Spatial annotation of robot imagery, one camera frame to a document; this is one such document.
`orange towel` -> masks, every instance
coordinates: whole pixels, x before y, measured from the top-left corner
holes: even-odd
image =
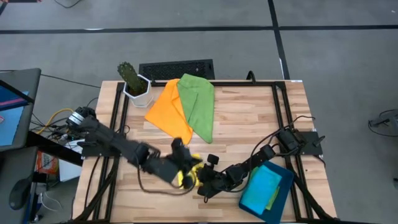
[[[192,128],[188,125],[182,109],[178,81],[177,78],[167,82],[145,119],[173,138],[180,137],[184,144],[188,144],[192,138]]]

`blue tray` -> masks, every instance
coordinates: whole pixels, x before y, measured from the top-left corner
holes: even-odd
[[[279,224],[282,218],[282,213],[284,211],[287,195],[289,194],[290,187],[293,183],[293,173],[283,167],[275,165],[269,161],[266,161],[262,165],[266,166],[268,169],[279,174],[282,179],[279,182],[279,192],[276,196],[274,203],[272,204],[271,210],[264,210],[261,215],[252,212],[249,208],[241,204],[239,201],[239,208],[249,212],[250,214],[264,220],[268,224]]]

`green towel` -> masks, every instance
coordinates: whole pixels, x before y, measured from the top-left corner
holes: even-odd
[[[189,126],[207,143],[213,142],[214,86],[204,78],[184,74],[177,88]]]

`white pot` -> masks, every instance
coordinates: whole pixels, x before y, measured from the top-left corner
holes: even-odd
[[[154,99],[154,96],[152,96],[152,93],[150,92],[150,90],[151,90],[150,80],[143,77],[142,75],[138,75],[138,77],[140,77],[141,79],[145,80],[145,82],[148,83],[147,91],[139,96],[132,96],[127,91],[127,83],[124,83],[123,92],[130,98],[130,100],[132,101],[132,103],[135,107],[146,108],[150,105],[150,103]]]

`wooden tabletop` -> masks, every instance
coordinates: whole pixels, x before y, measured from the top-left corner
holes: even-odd
[[[114,81],[102,83],[96,107],[97,118],[108,126],[111,120],[116,85],[117,82]],[[303,83],[286,81],[286,87],[293,119],[300,115],[310,116],[311,112]],[[152,88],[155,99],[162,90],[163,87]],[[124,95],[122,94],[116,129],[119,128],[123,100]],[[279,100],[281,110],[285,111],[281,92],[279,92]],[[135,108],[132,103],[129,103],[126,124],[131,130],[128,132],[127,138],[145,141],[159,148],[163,154],[171,153],[172,138],[144,119],[148,110],[149,108]],[[287,124],[286,114],[282,114],[284,122]],[[300,118],[295,123],[295,127],[301,131],[309,131],[313,129],[313,122],[307,118]],[[207,144],[194,133],[189,148],[192,154],[200,154],[204,160],[209,153],[216,154],[220,157],[220,161],[215,169],[223,170],[231,164],[245,161],[256,143],[278,128],[270,87],[215,87],[213,143]],[[73,206],[74,217],[83,211],[88,181],[95,160],[96,158],[88,158],[83,163]],[[292,157],[292,161],[296,167],[294,157]],[[323,164],[312,156],[302,156],[302,161],[309,191],[323,209],[335,217],[335,207]],[[272,159],[271,162],[285,167],[284,160],[279,157]],[[101,164],[102,160],[99,161],[95,169],[88,196],[89,201],[98,188]],[[146,189],[176,191],[153,175],[142,174],[141,177]],[[298,188],[297,192],[302,217],[306,217],[302,194]],[[100,218],[104,217],[107,195],[108,193],[105,192],[103,203],[101,203]],[[179,197],[146,194],[140,190],[138,185],[137,169],[122,158],[118,169],[111,222],[262,222],[255,216],[239,209],[240,196],[239,193],[222,192],[209,199],[208,203],[204,203],[203,197],[197,194],[196,189]],[[295,221],[290,194],[287,197],[282,221]]]

